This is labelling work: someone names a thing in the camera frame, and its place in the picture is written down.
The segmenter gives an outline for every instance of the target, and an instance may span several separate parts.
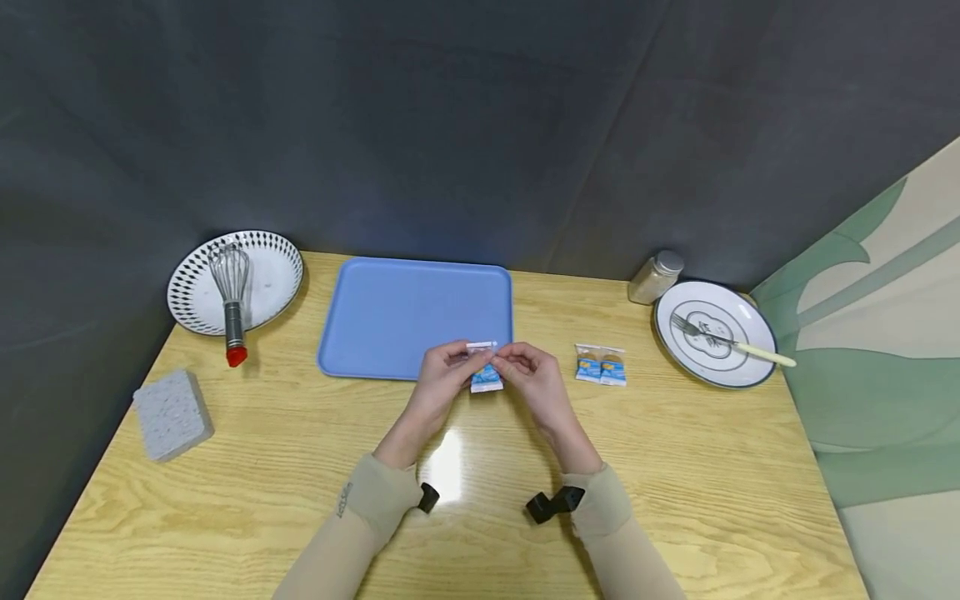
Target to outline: fork handle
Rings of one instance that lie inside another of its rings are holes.
[[[749,344],[744,344],[743,342],[734,342],[733,343],[737,348],[740,348],[748,354],[769,360],[772,363],[777,363],[783,367],[796,367],[797,361],[790,358],[789,356],[783,356],[782,354],[777,354],[775,352],[767,351],[763,348],[757,348],[756,346],[751,346]]]

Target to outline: gray backdrop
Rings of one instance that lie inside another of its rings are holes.
[[[668,246],[748,287],[960,134],[958,24],[953,0],[0,0],[0,596],[194,245],[610,278]]]

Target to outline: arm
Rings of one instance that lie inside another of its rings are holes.
[[[352,598],[373,557],[420,502],[414,468],[360,459],[333,512],[280,582],[275,600]]]
[[[634,518],[623,484],[577,420],[557,359],[520,343],[502,348],[492,364],[523,394],[560,463],[564,485],[586,491],[571,518],[604,597],[683,600],[673,572]]]
[[[373,557],[420,503],[414,466],[420,451],[444,426],[464,382],[492,356],[467,359],[466,351],[467,342],[452,342],[424,354],[403,414],[373,454],[360,459],[333,513],[280,582],[275,600],[340,600],[356,594]]]

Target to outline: plate rim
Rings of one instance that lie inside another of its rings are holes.
[[[705,283],[706,285],[709,285],[709,286],[711,286],[711,287],[715,287],[715,288],[717,288],[717,289],[719,289],[719,290],[723,290],[724,292],[727,292],[728,294],[733,294],[733,295],[736,296],[737,298],[739,298],[739,299],[741,299],[741,300],[744,300],[739,294],[737,294],[736,292],[734,292],[734,290],[732,290],[732,289],[730,289],[730,288],[728,288],[728,287],[726,287],[726,286],[720,285],[719,283],[714,283],[714,282],[712,282],[712,281],[705,281],[705,280],[703,280],[703,279],[686,279],[686,280],[684,280],[684,281],[681,281],[680,283],[677,283],[676,285],[671,286],[670,289],[668,289],[666,292],[663,293],[663,296],[660,296],[660,297],[657,299],[657,301],[654,302],[654,319],[653,319],[653,321],[654,321],[654,330],[657,332],[657,336],[660,338],[660,342],[663,344],[663,347],[666,349],[667,354],[669,354],[670,357],[674,360],[674,362],[676,362],[678,365],[680,365],[680,366],[684,369],[684,371],[690,373],[691,375],[693,375],[694,377],[700,379],[701,381],[705,381],[705,382],[707,382],[708,384],[710,384],[710,385],[712,385],[712,386],[716,386],[716,387],[718,387],[718,388],[723,388],[723,389],[725,389],[725,390],[748,390],[748,389],[750,389],[750,388],[755,388],[756,386],[760,385],[761,383],[763,383],[764,381],[766,381],[767,379],[769,379],[770,376],[774,374],[774,371],[777,370],[777,365],[775,365],[774,363],[770,363],[770,371],[768,371],[767,374],[763,375],[763,377],[760,378],[760,379],[759,379],[757,382],[755,382],[755,383],[751,383],[751,384],[748,384],[748,385],[726,385],[726,384],[723,384],[723,383],[717,383],[716,381],[712,381],[712,380],[710,380],[710,379],[707,379],[706,377],[703,377],[702,375],[700,375],[699,373],[695,372],[695,371],[692,370],[690,367],[688,367],[687,365],[685,365],[684,362],[673,352],[673,350],[670,349],[670,346],[668,346],[667,343],[666,343],[666,338],[665,338],[665,336],[664,336],[664,334],[663,334],[663,331],[660,329],[660,319],[658,318],[658,315],[659,315],[659,313],[660,313],[660,301],[663,300],[663,297],[664,297],[664,296],[666,296],[667,294],[670,293],[670,290],[676,289],[676,288],[678,288],[678,287],[680,287],[680,286],[682,286],[682,285],[686,285],[687,283]],[[761,313],[760,310],[759,310],[756,306],[752,305],[752,304],[749,303],[749,302],[747,302],[747,303],[750,304],[750,307],[754,309],[754,312],[756,312],[756,313],[758,314],[758,316],[763,320],[763,324],[765,324],[766,327],[767,327],[767,330],[770,331],[770,337],[771,337],[771,339],[773,339],[773,341],[774,341],[774,352],[775,352],[775,353],[779,353],[779,352],[780,352],[780,348],[779,348],[779,344],[777,343],[777,335],[774,333],[774,328],[770,326],[770,322],[767,321],[767,318],[763,316],[763,313]]]
[[[275,231],[268,231],[266,229],[238,229],[236,231],[230,231],[228,233],[218,235],[216,237],[208,239],[207,241],[203,242],[200,246],[197,246],[196,248],[188,252],[186,256],[184,256],[183,259],[179,263],[177,263],[177,266],[174,267],[173,273],[170,274],[170,278],[167,280],[167,293],[166,293],[167,311],[170,312],[170,315],[174,318],[174,321],[176,321],[177,324],[179,324],[181,327],[183,327],[187,331],[191,333],[196,333],[197,335],[203,335],[211,338],[222,337],[224,335],[223,333],[204,333],[203,331],[198,331],[194,329],[192,326],[185,324],[177,317],[177,313],[175,313],[173,311],[173,308],[171,308],[170,306],[170,288],[173,285],[174,276],[176,276],[177,272],[180,270],[180,267],[182,267],[183,264],[186,263],[186,261],[191,256],[199,252],[202,248],[205,248],[210,244],[213,244],[219,240],[222,240],[225,237],[229,237],[231,235],[238,235],[240,233],[269,233],[270,235],[275,235],[276,237],[290,244],[291,248],[293,248],[297,252],[297,260],[298,260],[298,264],[300,264],[300,276],[297,278],[297,284],[294,286],[294,293],[290,296],[290,299],[276,312],[276,314],[273,317],[271,317],[270,319],[267,319],[261,324],[257,324],[247,329],[244,329],[244,331],[253,331],[254,329],[258,329],[259,327],[262,327],[263,325],[269,323],[273,319],[276,319],[277,317],[279,317],[290,306],[290,304],[293,304],[294,300],[297,297],[297,294],[300,292],[300,288],[303,285],[303,271],[306,269],[306,266],[305,266],[305,263],[303,262],[303,254],[300,253],[300,249],[297,248],[297,245],[294,244],[292,241],[290,241],[290,238],[288,238],[285,235],[281,235]]]

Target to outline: left hand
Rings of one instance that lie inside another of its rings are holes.
[[[391,468],[413,465],[423,445],[444,426],[453,398],[492,358],[489,350],[467,357],[467,340],[429,349],[407,407],[373,457]]]

